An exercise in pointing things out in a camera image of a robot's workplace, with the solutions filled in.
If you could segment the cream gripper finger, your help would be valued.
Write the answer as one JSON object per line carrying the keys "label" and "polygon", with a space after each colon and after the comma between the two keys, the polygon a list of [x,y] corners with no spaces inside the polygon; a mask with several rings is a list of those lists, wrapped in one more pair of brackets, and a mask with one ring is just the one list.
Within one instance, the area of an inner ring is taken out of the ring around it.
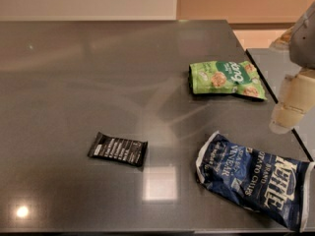
{"label": "cream gripper finger", "polygon": [[302,68],[283,79],[278,103],[273,109],[270,129],[276,134],[292,130],[315,106],[315,70]]}
{"label": "cream gripper finger", "polygon": [[288,50],[291,35],[292,28],[289,28],[270,44],[270,48],[274,50]]}

